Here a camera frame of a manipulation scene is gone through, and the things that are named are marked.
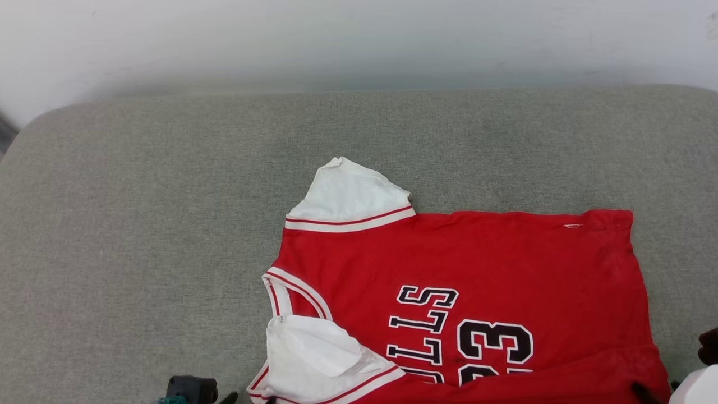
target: white object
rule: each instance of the white object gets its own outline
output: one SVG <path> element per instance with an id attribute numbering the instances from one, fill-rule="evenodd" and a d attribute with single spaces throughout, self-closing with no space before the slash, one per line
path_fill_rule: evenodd
<path id="1" fill-rule="evenodd" d="M 0 111 L 18 127 L 59 106 L 117 95 L 627 83 L 718 89 L 715 0 L 0 4 Z"/>
<path id="2" fill-rule="evenodd" d="M 285 227 L 308 231 L 357 231 L 415 215 L 410 192 L 346 157 L 317 170 L 307 196 L 288 215 Z"/>
<path id="3" fill-rule="evenodd" d="M 697 370 L 681 383 L 669 404 L 718 403 L 718 365 Z"/>
<path id="4" fill-rule="evenodd" d="M 332 321 L 277 316 L 267 326 L 267 363 L 247 391 L 255 404 L 343 404 L 404 375 Z"/>

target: gray cushion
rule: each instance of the gray cushion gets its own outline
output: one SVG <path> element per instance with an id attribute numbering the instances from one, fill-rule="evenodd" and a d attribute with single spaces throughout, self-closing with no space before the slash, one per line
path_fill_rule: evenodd
<path id="1" fill-rule="evenodd" d="M 243 389 L 284 214 L 345 155 L 419 212 L 635 212 L 673 379 L 718 326 L 718 95 L 641 86 L 123 99 L 50 112 L 0 162 L 0 392 L 149 403 Z"/>

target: white wall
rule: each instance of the white wall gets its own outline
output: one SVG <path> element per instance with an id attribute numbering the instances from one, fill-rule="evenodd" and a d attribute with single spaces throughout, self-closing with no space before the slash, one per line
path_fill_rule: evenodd
<path id="1" fill-rule="evenodd" d="M 0 114 L 108 96 L 681 83 L 718 0 L 0 0 Z"/>

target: red stripe trim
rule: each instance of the red stripe trim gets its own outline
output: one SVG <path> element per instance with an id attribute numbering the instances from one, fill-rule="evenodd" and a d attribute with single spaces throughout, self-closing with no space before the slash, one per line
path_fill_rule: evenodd
<path id="1" fill-rule="evenodd" d="M 278 316 L 281 316 L 281 313 L 279 312 L 279 303 L 277 303 L 276 301 L 276 293 L 274 292 L 274 286 L 272 286 L 271 283 L 269 284 L 269 290 L 271 291 L 271 302 L 274 304 L 274 312 Z"/>
<path id="2" fill-rule="evenodd" d="M 405 207 L 403 207 L 403 208 L 396 209 L 395 211 L 386 212 L 385 214 L 381 214 L 381 215 L 377 215 L 377 216 L 372 216 L 372 217 L 369 217 L 369 218 L 366 218 L 366 219 L 353 220 L 353 221 L 317 221 L 317 220 L 290 219 L 290 218 L 286 218 L 286 221 L 294 221 L 294 222 L 301 222 L 301 223 L 313 223 L 313 224 L 328 224 L 328 225 L 330 225 L 330 226 L 344 226 L 344 225 L 346 225 L 346 224 L 363 223 L 363 222 L 365 222 L 365 221 L 370 221 L 370 220 L 374 220 L 374 219 L 379 219 L 379 218 L 382 218 L 382 217 L 384 217 L 384 216 L 389 216 L 389 215 L 391 215 L 391 214 L 395 214 L 395 213 L 398 213 L 398 212 L 405 211 L 405 210 L 407 210 L 407 209 L 411 209 L 411 205 L 405 206 Z"/>
<path id="3" fill-rule="evenodd" d="M 309 296 L 309 297 L 312 299 L 312 301 L 314 301 L 314 303 L 317 304 L 317 307 L 318 307 L 319 310 L 321 311 L 321 313 L 318 313 L 318 314 L 320 314 L 320 315 L 322 316 L 322 318 L 327 318 L 327 314 L 324 312 L 324 309 L 322 308 L 322 305 L 320 305 L 320 304 L 319 304 L 319 301 L 318 301 L 314 296 L 312 296 L 311 293 L 307 292 L 306 289 L 304 289 L 304 288 L 302 288 L 302 287 L 300 287 L 300 286 L 298 286 L 298 285 L 296 285 L 296 284 L 294 284 L 294 283 L 292 283 L 292 282 L 290 282 L 290 281 L 284 279 L 283 277 L 281 277 L 281 276 L 279 276 L 279 275 L 276 275 L 276 274 L 273 273 L 273 272 L 267 272 L 267 275 L 269 275 L 269 276 L 271 276 L 271 277 L 275 277 L 275 278 L 279 279 L 280 281 L 286 283 L 287 285 L 292 285 L 292 286 L 294 286 L 295 288 L 297 288 L 297 289 L 301 290 L 302 292 L 306 293 L 307 296 Z"/>
<path id="4" fill-rule="evenodd" d="M 261 382 L 262 379 L 265 376 L 267 376 L 267 372 L 269 372 L 269 366 L 264 370 L 264 372 L 262 372 L 262 375 L 257 379 L 257 381 L 252 385 L 252 387 L 249 388 L 249 390 L 254 390 L 257 387 L 257 385 L 259 385 L 259 382 Z"/>
<path id="5" fill-rule="evenodd" d="M 321 403 L 317 403 L 317 404 L 329 404 L 329 403 L 331 403 L 332 401 L 339 400 L 340 398 L 342 398 L 342 397 L 344 397 L 344 396 L 346 396 L 346 395 L 349 395 L 349 394 L 355 392 L 356 390 L 359 390 L 360 388 L 366 386 L 367 384 L 369 384 L 369 383 L 371 383 L 372 381 L 378 379 L 379 377 L 382 377 L 382 376 L 384 376 L 384 375 L 387 375 L 387 374 L 389 374 L 389 373 L 392 373 L 394 370 L 397 370 L 397 369 L 398 369 L 398 367 L 397 367 L 397 366 L 394 366 L 394 367 L 392 367 L 392 368 L 389 369 L 389 370 L 385 370 L 384 372 L 379 373 L 378 375 L 374 375 L 374 376 L 370 377 L 370 378 L 367 379 L 364 383 L 360 384 L 360 385 L 357 386 L 357 387 L 354 387 L 352 390 L 349 390 L 349 391 L 347 391 L 347 392 L 342 393 L 341 395 L 338 395 L 337 397 L 334 397 L 334 398 L 332 398 L 332 399 L 330 399 L 330 400 L 322 401 Z M 250 396 L 251 396 L 251 397 L 260 397 L 262 400 L 269 400 L 269 399 L 271 398 L 270 396 L 261 395 L 261 394 L 250 394 Z M 292 400 L 290 400 L 290 399 L 288 399 L 288 398 L 284 398 L 284 397 L 281 397 L 281 396 L 276 396 L 276 398 L 281 398 L 282 400 L 289 401 L 290 403 L 299 404 L 299 403 L 296 402 L 296 401 L 292 401 Z"/>

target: jersey shoulder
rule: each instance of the jersey shoulder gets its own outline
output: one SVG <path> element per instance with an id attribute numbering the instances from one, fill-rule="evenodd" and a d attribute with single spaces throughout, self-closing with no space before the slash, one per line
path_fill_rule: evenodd
<path id="1" fill-rule="evenodd" d="M 317 170 L 307 195 L 286 216 L 293 230 L 344 232 L 370 229 L 415 215 L 410 192 L 346 157 Z"/>

